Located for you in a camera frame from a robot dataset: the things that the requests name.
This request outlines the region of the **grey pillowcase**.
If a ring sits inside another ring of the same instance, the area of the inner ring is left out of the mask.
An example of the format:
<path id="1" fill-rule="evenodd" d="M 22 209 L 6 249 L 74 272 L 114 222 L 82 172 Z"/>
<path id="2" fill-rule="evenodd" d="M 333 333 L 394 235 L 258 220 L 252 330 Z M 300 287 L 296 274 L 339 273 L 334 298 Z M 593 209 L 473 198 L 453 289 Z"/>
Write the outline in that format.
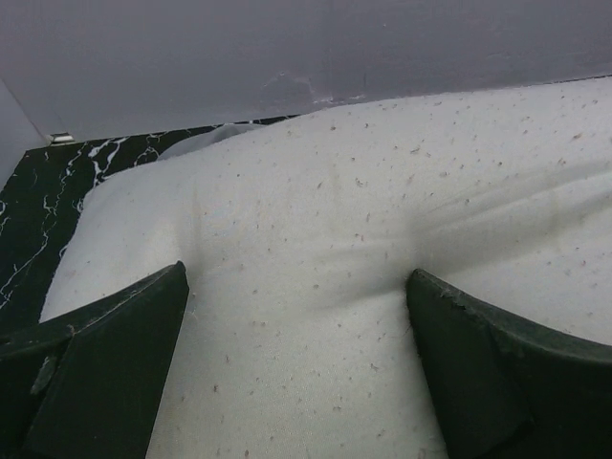
<path id="1" fill-rule="evenodd" d="M 183 156 L 187 153 L 200 150 L 212 144 L 224 141 L 228 138 L 238 136 L 253 130 L 262 128 L 262 124 L 256 123 L 228 123 L 212 129 L 211 131 L 189 137 L 179 141 L 167 148 L 159 157 L 159 161 Z"/>

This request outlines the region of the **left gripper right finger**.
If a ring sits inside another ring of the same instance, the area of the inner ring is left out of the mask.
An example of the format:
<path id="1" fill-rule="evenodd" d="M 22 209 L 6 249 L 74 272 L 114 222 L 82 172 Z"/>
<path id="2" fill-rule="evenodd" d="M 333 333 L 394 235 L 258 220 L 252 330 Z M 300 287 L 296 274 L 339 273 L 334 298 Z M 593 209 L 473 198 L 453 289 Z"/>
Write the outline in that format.
<path id="1" fill-rule="evenodd" d="M 405 298 L 448 457 L 610 457 L 610 346 L 423 270 L 407 279 Z"/>

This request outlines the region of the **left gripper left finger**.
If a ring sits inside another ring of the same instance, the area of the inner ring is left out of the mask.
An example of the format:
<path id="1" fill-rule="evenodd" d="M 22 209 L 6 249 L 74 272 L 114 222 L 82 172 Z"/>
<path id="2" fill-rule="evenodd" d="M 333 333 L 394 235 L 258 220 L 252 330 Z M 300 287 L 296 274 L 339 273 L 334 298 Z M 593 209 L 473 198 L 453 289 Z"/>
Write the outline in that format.
<path id="1" fill-rule="evenodd" d="M 2 334 L 2 457 L 145 457 L 188 293 L 177 262 Z"/>

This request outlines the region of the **aluminium frame rail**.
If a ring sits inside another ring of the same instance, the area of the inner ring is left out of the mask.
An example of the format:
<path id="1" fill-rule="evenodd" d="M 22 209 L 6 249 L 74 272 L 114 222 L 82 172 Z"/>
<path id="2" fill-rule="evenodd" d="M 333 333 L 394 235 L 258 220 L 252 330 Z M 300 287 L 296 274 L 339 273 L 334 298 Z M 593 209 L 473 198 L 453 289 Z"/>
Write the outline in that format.
<path id="1" fill-rule="evenodd" d="M 75 142 L 75 138 L 69 133 L 58 133 L 49 135 L 48 140 L 49 144 L 52 145 L 70 144 Z"/>

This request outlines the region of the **white pillow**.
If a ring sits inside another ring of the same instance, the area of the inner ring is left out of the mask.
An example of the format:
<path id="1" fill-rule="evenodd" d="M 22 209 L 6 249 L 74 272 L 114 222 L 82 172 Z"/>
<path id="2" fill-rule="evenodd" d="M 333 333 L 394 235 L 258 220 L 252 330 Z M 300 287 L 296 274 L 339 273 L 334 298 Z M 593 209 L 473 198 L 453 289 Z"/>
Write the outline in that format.
<path id="1" fill-rule="evenodd" d="M 41 317 L 182 262 L 151 458 L 440 458 L 404 283 L 611 340 L 611 81 L 336 107 L 112 175 Z"/>

